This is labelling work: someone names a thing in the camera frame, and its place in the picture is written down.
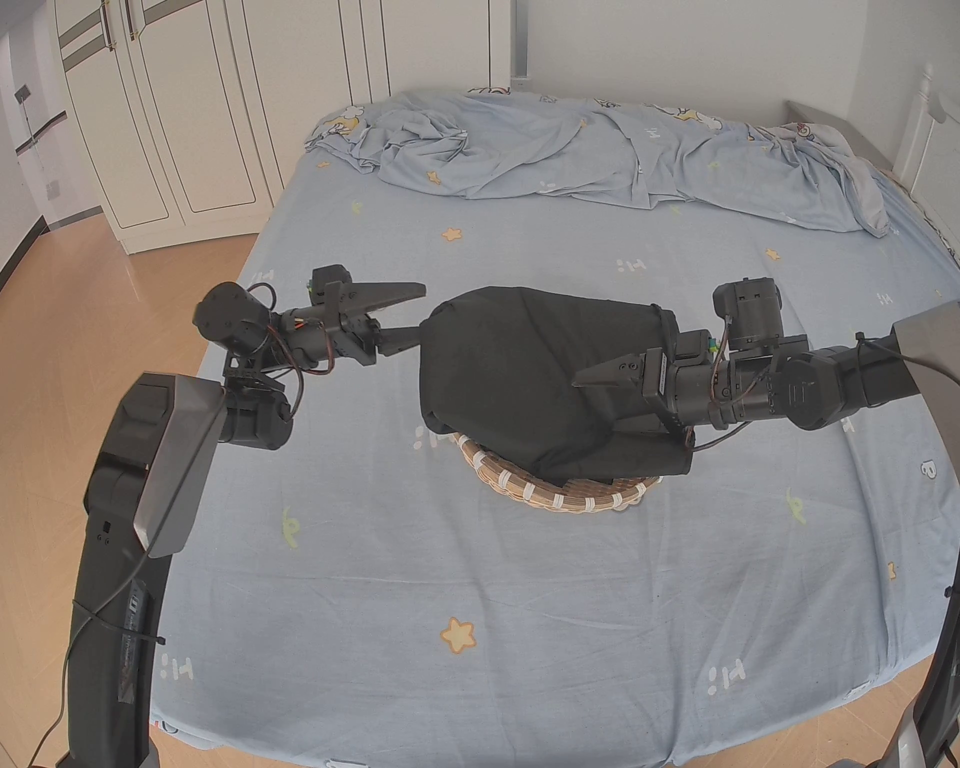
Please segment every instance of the wicker basket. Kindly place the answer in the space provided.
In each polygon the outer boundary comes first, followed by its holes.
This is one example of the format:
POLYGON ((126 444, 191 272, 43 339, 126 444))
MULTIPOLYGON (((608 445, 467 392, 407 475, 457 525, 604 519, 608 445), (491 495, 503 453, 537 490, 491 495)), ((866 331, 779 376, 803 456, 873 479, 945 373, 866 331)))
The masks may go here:
POLYGON ((460 450, 477 475, 497 493, 510 496, 531 507, 550 512, 623 512, 631 504, 639 504, 647 489, 661 477, 634 477, 597 483, 593 480, 568 480, 562 488, 534 477, 529 472, 484 450, 467 435, 454 434, 460 450))

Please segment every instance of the floor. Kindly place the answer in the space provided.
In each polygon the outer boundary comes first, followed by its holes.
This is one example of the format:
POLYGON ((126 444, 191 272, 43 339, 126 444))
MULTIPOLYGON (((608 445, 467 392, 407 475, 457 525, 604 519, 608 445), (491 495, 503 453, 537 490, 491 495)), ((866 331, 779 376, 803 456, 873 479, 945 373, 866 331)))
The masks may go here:
MULTIPOLYGON (((193 308, 235 279, 253 236, 126 257, 103 216, 42 235, 0 292, 0 768, 22 768, 53 721, 84 536, 82 499, 116 402, 143 371, 194 373, 193 308)), ((862 699, 694 768, 813 768, 879 758, 926 663, 862 699)), ((278 768, 153 732, 164 768, 278 768)), ((66 728, 38 761, 66 751, 66 728)))

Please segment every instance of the black fabric bag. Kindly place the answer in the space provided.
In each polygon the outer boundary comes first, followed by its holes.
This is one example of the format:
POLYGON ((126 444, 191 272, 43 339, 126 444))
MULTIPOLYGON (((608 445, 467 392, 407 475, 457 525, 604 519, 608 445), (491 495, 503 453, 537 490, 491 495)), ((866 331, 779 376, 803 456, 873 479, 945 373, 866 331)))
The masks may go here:
POLYGON ((613 431, 650 413, 637 388, 588 387, 576 371, 665 346, 672 312, 530 288, 481 288, 420 324, 420 408, 438 434, 463 432, 531 474, 571 478, 686 474, 692 453, 669 435, 613 431))

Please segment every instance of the bed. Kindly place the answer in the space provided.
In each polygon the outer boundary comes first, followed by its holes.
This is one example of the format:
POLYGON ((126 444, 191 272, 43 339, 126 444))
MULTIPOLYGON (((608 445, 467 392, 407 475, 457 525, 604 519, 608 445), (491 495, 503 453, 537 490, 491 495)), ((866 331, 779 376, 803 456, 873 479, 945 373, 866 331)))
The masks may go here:
MULTIPOLYGON (((585 202, 547 178, 517 197, 441 195, 430 178, 418 191, 358 172, 326 123, 240 278, 270 281, 280 306, 343 263, 356 280, 427 284, 384 324, 501 284, 656 302, 719 335, 713 288, 772 276, 786 332, 822 347, 960 300, 948 248, 877 172, 882 236, 682 192, 643 210, 585 202)), ((949 232, 944 199, 926 207, 949 232)), ((201 375, 222 360, 212 349, 201 375)), ((755 424, 639 506, 575 516, 479 482, 424 428, 418 362, 338 365, 308 382, 282 450, 220 446, 166 592, 152 707, 165 730, 315 766, 680 764, 932 652, 960 490, 918 398, 813 433, 755 424)))

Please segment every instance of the white wardrobe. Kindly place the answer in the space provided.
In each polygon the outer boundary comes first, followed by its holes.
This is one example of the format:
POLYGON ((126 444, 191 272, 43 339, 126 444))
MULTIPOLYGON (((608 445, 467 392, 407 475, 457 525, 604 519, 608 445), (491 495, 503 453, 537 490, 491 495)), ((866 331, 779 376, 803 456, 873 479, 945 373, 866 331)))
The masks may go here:
POLYGON ((81 153, 127 253, 258 232, 324 115, 510 83, 510 0, 52 0, 81 153))

